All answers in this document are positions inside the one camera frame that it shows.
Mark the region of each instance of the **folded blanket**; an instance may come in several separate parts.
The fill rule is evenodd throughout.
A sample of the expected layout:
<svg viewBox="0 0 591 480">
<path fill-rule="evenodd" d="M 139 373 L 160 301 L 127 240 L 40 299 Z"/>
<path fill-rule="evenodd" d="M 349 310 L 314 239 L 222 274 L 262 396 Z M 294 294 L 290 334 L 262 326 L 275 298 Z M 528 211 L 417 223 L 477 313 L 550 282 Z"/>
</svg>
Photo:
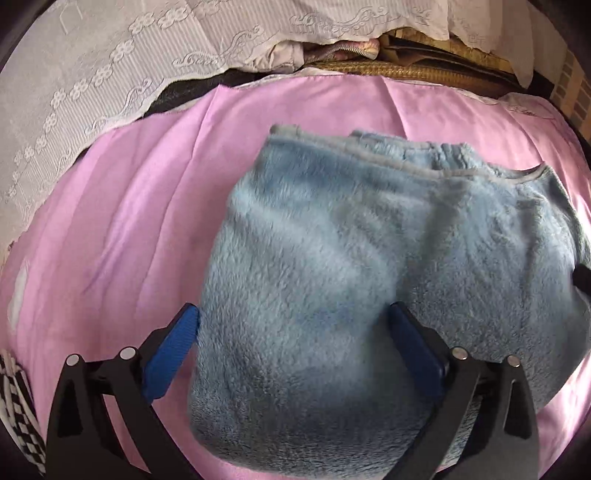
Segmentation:
<svg viewBox="0 0 591 480">
<path fill-rule="evenodd" d="M 551 167 L 275 127 L 210 259 L 192 431 L 261 471 L 385 473 L 432 409 L 389 337 L 394 301 L 479 359 L 518 355 L 540 409 L 589 348 L 589 303 L 571 284 L 589 255 Z"/>
</svg>

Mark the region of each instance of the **pink satin fabric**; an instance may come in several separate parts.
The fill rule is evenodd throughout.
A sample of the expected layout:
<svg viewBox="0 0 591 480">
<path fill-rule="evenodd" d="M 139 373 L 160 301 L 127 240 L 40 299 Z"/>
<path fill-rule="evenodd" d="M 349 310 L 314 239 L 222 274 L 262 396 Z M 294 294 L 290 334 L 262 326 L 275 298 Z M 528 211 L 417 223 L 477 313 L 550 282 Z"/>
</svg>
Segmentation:
<svg viewBox="0 0 591 480">
<path fill-rule="evenodd" d="M 522 108 L 380 77 L 305 77 L 245 90 L 218 87 L 188 111 L 154 115 L 101 136 L 36 213 L 0 278 L 0 326 L 28 372 L 41 428 L 47 428 L 67 355 L 110 358 L 166 325 L 185 301 L 199 302 L 228 193 L 274 124 L 322 135 L 363 129 L 467 142 L 486 161 L 513 169 L 546 162 L 589 226 L 591 172 L 576 137 L 546 101 L 516 96 L 512 103 Z M 21 269 L 27 275 L 22 307 L 8 326 Z M 206 480 L 283 478 L 218 460 L 193 439 L 186 417 L 193 361 L 194 352 L 154 404 L 183 453 Z M 589 409 L 589 362 L 538 416 L 540 473 Z M 115 425 L 140 465 L 120 418 Z"/>
</svg>

